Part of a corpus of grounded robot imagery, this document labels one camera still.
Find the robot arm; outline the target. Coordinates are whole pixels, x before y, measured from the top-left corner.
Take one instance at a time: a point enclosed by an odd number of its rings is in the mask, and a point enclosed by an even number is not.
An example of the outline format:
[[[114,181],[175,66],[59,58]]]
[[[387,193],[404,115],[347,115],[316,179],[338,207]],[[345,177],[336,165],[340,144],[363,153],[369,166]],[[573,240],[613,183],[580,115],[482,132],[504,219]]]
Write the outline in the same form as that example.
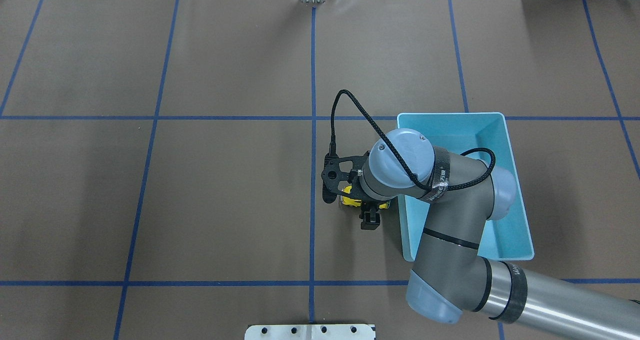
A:
[[[464,311],[577,340],[637,340],[639,305],[478,254],[488,220],[503,219],[518,184],[510,171],[432,145],[422,133],[376,128],[379,140],[361,156],[340,158],[330,133],[322,171],[323,201],[361,201],[363,228],[378,207],[400,195],[429,204],[407,282],[410,308],[455,324]]]

